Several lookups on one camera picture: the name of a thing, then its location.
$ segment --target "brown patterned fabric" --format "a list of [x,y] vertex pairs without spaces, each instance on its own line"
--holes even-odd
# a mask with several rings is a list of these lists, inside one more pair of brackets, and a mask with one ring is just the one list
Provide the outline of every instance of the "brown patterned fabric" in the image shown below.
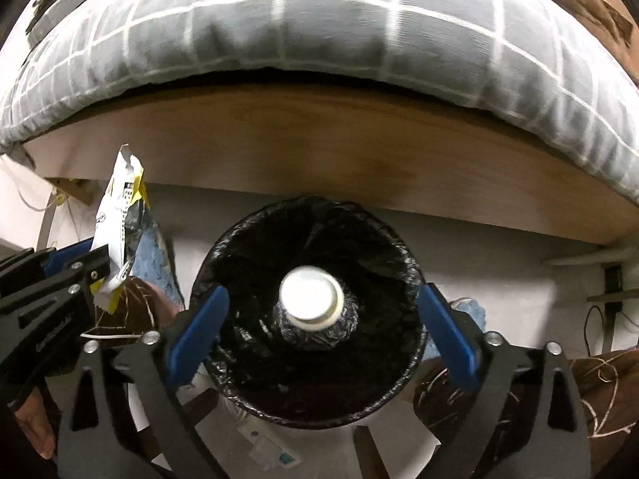
[[[94,306],[95,327],[87,331],[88,335],[138,335],[158,328],[155,320],[156,294],[151,286],[138,279],[128,277],[113,315]],[[137,338],[100,339],[102,347],[117,347],[136,342]]]
[[552,0],[572,14],[614,56],[635,84],[639,67],[629,52],[633,23],[605,0]]
[[[639,420],[639,350],[574,360],[571,368],[586,414],[594,476],[621,448]],[[486,473],[512,450],[522,394],[523,387],[518,384],[510,390],[500,423],[477,467],[478,474]],[[413,408],[422,423],[446,445],[459,430],[473,401],[474,395],[449,382],[440,362],[415,390]]]

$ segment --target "black cable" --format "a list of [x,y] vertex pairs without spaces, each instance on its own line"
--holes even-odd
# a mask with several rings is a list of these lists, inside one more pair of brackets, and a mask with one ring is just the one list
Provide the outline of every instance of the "black cable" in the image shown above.
[[[619,312],[621,315],[623,315],[625,317],[625,319],[632,324],[633,326],[635,326],[635,328],[639,329],[639,324],[635,323],[635,321],[633,319],[631,319],[629,316],[627,316],[624,312]],[[635,349],[639,349],[639,338],[637,338],[637,344],[635,345]]]
[[603,312],[601,311],[601,308],[597,305],[592,305],[590,307],[590,310],[588,310],[588,313],[586,314],[586,320],[583,323],[583,342],[584,344],[586,344],[586,353],[588,353],[588,356],[592,356],[592,354],[590,353],[590,345],[588,344],[588,334],[586,333],[586,328],[588,328],[588,319],[590,318],[592,310],[597,310],[599,312],[599,316],[601,317],[601,327],[603,328],[606,324],[603,320]]

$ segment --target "gray fabric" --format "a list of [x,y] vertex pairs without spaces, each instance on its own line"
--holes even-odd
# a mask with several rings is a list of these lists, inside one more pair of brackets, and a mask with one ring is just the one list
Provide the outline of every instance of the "gray fabric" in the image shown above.
[[550,0],[89,0],[3,97],[0,152],[132,87],[260,67],[491,110],[639,200],[639,92]]

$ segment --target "blue cloth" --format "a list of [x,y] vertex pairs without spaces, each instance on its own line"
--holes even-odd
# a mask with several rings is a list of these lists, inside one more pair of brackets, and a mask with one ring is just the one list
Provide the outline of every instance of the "blue cloth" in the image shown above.
[[156,285],[181,310],[184,309],[184,300],[173,276],[168,250],[157,224],[143,231],[135,251],[131,275]]
[[[486,331],[486,310],[483,309],[475,299],[461,302],[455,309],[459,310],[460,312],[468,313],[473,321],[475,321],[475,324],[479,326],[482,331]],[[426,349],[424,349],[424,357],[422,358],[422,360],[437,358],[439,357],[439,355],[440,353],[439,351],[437,351],[437,346],[435,345],[435,342],[433,342],[433,339],[429,334],[426,341]]]

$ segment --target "white wall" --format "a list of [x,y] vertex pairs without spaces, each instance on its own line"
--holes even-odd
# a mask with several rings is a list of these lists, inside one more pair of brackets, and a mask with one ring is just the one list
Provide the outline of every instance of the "white wall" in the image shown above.
[[[639,258],[624,262],[624,290],[639,287]],[[617,315],[615,323],[615,336],[612,342],[613,350],[639,347],[639,299],[627,299],[624,301],[624,313],[632,322],[623,315]]]
[[35,209],[47,206],[53,189],[29,169],[7,156],[0,157],[0,244],[14,249],[35,247],[44,212],[29,208],[20,199],[17,187]]
[[[24,30],[32,15],[30,2],[0,49],[0,97],[11,89],[30,52]],[[22,202],[12,174],[24,198],[36,209],[47,205],[52,186],[7,156],[0,157],[0,245],[13,249],[35,247],[44,213],[33,211]]]

